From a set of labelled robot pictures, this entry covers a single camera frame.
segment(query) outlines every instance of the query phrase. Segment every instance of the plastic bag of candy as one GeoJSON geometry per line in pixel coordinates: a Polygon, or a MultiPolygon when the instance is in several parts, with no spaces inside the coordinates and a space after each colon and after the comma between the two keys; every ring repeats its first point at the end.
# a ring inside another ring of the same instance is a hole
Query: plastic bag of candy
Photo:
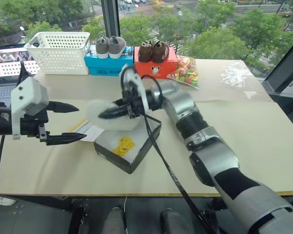
{"type": "Polygon", "coordinates": [[[177,70],[170,73],[167,78],[181,82],[198,89],[198,73],[195,65],[195,60],[191,57],[177,55],[178,67],[177,70]]]}

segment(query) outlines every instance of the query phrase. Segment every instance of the laptop keyboard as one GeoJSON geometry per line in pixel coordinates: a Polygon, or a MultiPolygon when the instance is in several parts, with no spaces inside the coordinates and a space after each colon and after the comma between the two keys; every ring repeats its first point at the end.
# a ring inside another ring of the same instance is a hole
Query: laptop keyboard
{"type": "Polygon", "coordinates": [[[0,87],[0,98],[9,98],[11,96],[11,91],[15,86],[1,86],[0,87]]]}

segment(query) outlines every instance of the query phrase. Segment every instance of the blue shoe box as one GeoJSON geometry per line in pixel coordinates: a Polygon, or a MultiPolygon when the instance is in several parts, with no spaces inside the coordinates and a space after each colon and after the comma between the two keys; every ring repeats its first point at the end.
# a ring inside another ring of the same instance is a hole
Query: blue shoe box
{"type": "Polygon", "coordinates": [[[84,57],[90,74],[95,76],[118,76],[125,64],[133,66],[133,46],[126,46],[120,58],[98,58],[96,46],[91,45],[90,51],[84,57]]]}

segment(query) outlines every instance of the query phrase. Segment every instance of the smiley face sticker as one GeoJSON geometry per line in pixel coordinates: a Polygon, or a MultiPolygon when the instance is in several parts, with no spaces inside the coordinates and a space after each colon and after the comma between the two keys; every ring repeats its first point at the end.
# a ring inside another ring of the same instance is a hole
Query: smiley face sticker
{"type": "Polygon", "coordinates": [[[135,143],[133,140],[128,136],[123,136],[120,138],[118,142],[118,147],[113,150],[113,153],[123,157],[127,154],[133,147],[135,147],[135,143]]]}

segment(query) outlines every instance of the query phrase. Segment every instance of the laptop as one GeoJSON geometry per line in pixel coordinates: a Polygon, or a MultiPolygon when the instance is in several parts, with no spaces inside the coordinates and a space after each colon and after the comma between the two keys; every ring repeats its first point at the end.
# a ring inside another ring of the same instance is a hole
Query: laptop
{"type": "Polygon", "coordinates": [[[0,47],[0,102],[6,106],[11,104],[10,93],[15,88],[21,71],[21,61],[24,61],[28,73],[34,75],[40,67],[24,48],[25,44],[0,47]]]}

